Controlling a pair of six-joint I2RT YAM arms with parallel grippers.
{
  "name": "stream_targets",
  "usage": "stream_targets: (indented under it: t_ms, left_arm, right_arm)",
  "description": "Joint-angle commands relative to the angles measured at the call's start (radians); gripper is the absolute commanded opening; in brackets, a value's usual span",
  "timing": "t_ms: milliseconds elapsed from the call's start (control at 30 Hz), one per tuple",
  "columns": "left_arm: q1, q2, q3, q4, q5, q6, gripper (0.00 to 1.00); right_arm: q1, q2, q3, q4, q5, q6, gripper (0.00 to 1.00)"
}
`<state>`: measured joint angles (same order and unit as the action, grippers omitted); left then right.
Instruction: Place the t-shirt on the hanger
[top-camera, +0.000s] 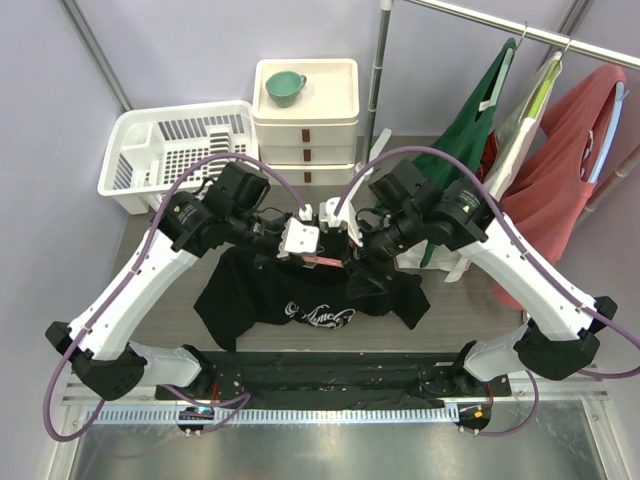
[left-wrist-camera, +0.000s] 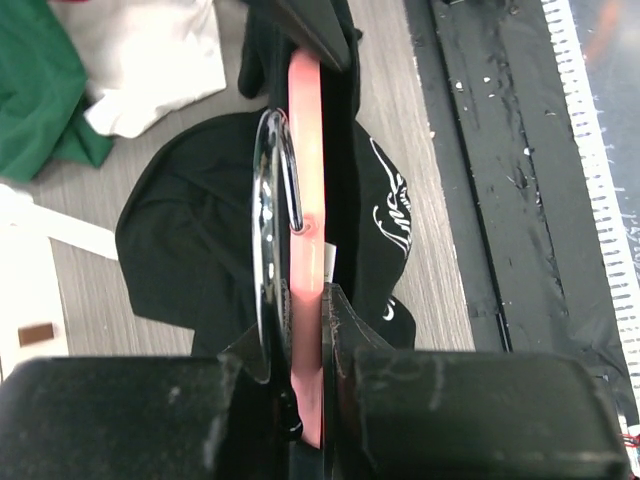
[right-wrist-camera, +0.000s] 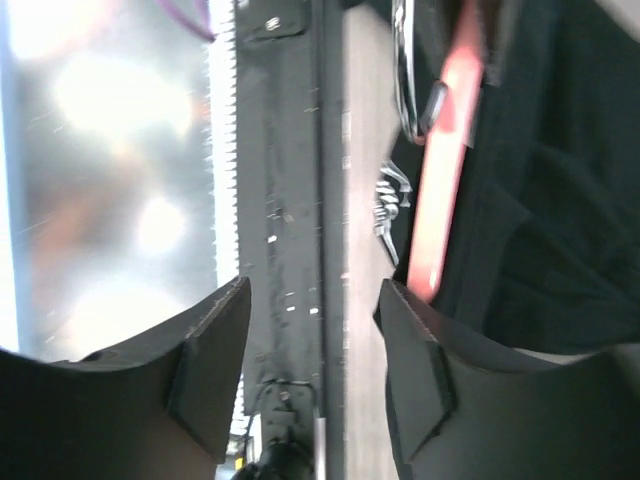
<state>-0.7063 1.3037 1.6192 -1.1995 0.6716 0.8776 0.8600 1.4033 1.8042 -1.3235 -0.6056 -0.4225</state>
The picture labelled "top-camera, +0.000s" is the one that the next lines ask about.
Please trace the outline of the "black t shirt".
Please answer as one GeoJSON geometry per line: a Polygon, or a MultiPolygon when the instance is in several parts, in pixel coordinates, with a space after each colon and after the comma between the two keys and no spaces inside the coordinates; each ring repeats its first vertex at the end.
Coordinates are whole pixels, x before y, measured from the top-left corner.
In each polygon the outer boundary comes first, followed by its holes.
{"type": "Polygon", "coordinates": [[[348,280],[342,268],[260,261],[249,249],[231,247],[220,256],[194,310],[217,345],[234,352],[237,338],[257,323],[332,330],[358,313],[393,313],[414,329],[430,309],[418,275],[399,272],[386,293],[356,299],[347,297],[348,280]]]}

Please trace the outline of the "pink hanger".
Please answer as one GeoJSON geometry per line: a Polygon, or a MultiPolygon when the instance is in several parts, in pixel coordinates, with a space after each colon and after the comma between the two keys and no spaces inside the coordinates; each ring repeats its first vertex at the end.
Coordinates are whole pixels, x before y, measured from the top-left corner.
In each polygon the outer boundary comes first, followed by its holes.
{"type": "Polygon", "coordinates": [[[343,267],[343,264],[342,264],[341,260],[328,258],[328,257],[303,256],[302,260],[306,264],[310,264],[310,265],[322,265],[322,266],[328,266],[328,267],[333,267],[333,268],[342,268],[343,267]]]}

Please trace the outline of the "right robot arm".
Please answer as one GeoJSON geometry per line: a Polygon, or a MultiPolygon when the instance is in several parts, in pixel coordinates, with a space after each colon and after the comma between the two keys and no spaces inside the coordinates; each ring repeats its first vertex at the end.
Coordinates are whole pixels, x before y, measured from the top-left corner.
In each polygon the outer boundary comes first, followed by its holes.
{"type": "Polygon", "coordinates": [[[529,314],[513,332],[463,347],[451,380],[472,395],[498,376],[529,370],[549,380],[588,373],[600,347],[599,331],[610,325],[616,304],[571,284],[517,231],[478,179],[464,174],[440,189],[403,160],[370,185],[386,215],[367,230],[351,197],[356,176],[331,207],[330,217],[352,241],[343,258],[360,289],[386,289],[393,260],[421,241],[458,251],[489,274],[529,314]]]}

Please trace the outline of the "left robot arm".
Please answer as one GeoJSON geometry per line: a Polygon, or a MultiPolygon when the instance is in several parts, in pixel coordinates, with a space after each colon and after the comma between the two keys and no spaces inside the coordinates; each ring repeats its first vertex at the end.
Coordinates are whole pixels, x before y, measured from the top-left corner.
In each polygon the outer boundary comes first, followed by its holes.
{"type": "Polygon", "coordinates": [[[210,250],[229,243],[263,247],[274,257],[281,236],[256,213],[275,180],[310,209],[282,175],[252,157],[214,154],[185,170],[164,195],[150,228],[98,299],[69,323],[54,322],[45,337],[81,383],[103,401],[137,386],[174,387],[205,397],[214,368],[195,347],[149,347],[132,341],[137,326],[165,291],[210,250]]]}

